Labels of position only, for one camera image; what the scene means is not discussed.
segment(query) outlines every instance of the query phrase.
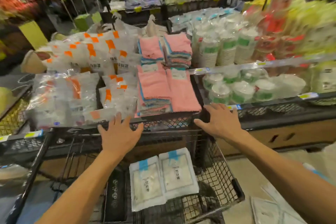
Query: hand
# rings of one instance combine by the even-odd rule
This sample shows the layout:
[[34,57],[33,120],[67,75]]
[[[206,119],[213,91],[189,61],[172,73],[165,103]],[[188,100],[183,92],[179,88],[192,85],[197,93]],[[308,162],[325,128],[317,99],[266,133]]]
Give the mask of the hand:
[[205,105],[204,108],[210,113],[210,122],[204,123],[199,119],[194,122],[213,137],[225,139],[228,143],[239,140],[245,130],[242,130],[238,119],[237,109],[231,113],[224,104]]
[[117,153],[125,156],[126,153],[134,148],[144,130],[144,124],[139,124],[136,131],[132,131],[129,127],[130,120],[131,117],[128,116],[121,123],[121,113],[118,112],[115,118],[109,122],[107,131],[101,125],[98,125],[103,152],[112,152],[113,154]]

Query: left hand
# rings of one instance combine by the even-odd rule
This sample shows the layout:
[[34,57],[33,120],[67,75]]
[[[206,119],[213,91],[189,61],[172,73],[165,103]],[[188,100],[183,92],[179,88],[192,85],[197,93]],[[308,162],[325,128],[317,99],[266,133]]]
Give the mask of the left hand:
[[124,122],[121,123],[121,113],[118,112],[115,118],[109,122],[107,130],[101,125],[98,125],[103,152],[122,154],[125,156],[126,153],[134,148],[144,130],[144,124],[139,124],[136,131],[132,131],[129,127],[130,120],[131,117],[128,116],[124,119]]

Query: wooden cabinet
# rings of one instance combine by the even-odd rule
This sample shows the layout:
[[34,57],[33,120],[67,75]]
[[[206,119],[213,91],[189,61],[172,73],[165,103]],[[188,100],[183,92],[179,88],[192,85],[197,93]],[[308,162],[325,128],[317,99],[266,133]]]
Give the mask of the wooden cabinet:
[[[336,141],[336,120],[315,121],[280,128],[251,131],[250,134],[270,148],[300,146],[313,143]],[[239,151],[223,140],[217,141],[223,155],[238,154]]]

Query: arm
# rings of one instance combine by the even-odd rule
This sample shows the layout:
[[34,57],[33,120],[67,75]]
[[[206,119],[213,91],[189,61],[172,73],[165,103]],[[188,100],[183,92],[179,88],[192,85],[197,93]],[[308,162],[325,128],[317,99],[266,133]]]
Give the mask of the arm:
[[101,125],[98,126],[103,150],[35,224],[89,222],[111,172],[136,145],[144,129],[144,125],[140,124],[136,131],[132,131],[129,127],[130,119],[127,117],[121,123],[121,115],[118,113],[115,120],[110,121],[107,131]]
[[246,155],[307,223],[335,223],[336,187],[242,130],[237,110],[231,113],[223,104],[205,108],[210,113],[210,122],[195,120],[196,125]]

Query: store aisle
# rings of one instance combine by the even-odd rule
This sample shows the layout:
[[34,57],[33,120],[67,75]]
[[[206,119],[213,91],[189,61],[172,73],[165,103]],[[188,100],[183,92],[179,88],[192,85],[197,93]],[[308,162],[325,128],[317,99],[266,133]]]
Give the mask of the store aisle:
[[[281,154],[286,158],[308,163],[323,175],[328,176],[322,152],[307,153],[305,150],[298,150]],[[254,224],[250,197],[272,201],[261,189],[261,186],[266,185],[268,180],[247,158],[229,160],[228,165],[245,193],[245,201],[223,212],[225,224]]]

